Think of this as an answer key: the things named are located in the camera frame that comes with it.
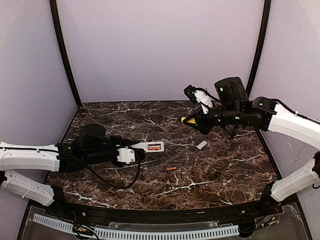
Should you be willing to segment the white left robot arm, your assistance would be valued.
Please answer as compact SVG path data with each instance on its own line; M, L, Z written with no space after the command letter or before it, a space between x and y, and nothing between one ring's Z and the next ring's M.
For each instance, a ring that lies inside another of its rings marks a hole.
M110 161L117 167L139 161L131 140L118 136L106 137L102 125L89 124L80 129L71 143L46 146L23 146L5 142L0 144L0 188L49 207L64 204L63 189L36 182L17 170L45 170L72 173L88 169L102 179L91 165Z

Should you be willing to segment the white remote control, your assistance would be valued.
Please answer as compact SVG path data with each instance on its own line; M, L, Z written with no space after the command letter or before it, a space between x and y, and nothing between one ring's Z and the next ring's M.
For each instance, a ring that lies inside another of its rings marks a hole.
M164 152L165 144L163 141L139 142L131 145L132 148L142 149L146 153Z

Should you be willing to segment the yellow handled screwdriver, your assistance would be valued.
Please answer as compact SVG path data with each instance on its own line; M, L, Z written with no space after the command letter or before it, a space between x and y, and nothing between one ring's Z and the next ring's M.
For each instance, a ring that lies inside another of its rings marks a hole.
M184 124L193 124L193 125L196 125L197 123L196 123L196 120L192 117L192 118L190 118L190 117L181 117L180 118L180 121L182 122L182 123L184 123Z

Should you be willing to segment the orange battery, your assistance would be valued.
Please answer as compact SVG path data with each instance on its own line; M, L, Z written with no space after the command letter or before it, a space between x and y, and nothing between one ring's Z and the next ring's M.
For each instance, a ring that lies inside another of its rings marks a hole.
M161 144L149 144L147 146L148 151L161 151L162 145Z
M177 170L176 166L166 168L166 171L176 171L176 170Z

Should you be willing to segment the white battery cover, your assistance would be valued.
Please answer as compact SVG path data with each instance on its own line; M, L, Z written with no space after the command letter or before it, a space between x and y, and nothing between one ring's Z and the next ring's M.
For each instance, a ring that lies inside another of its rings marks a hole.
M206 145L208 144L207 141L203 140L202 142L200 142L198 145L196 145L196 148L198 150L202 150Z

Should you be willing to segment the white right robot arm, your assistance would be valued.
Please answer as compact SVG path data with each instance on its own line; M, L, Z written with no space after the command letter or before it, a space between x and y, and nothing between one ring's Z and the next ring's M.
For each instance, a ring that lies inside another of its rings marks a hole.
M289 136L316 149L320 147L320 123L308 116L290 109L279 99L257 97L249 100L242 80L229 77L214 84L220 104L215 105L214 97L204 88L192 85L184 89L184 94L199 108L181 118L181 122L194 128L203 135L212 128L235 125L253 127L264 132ZM263 191L261 202L276 205L287 197L304 190L320 181L320 153L303 167L281 180L269 183Z

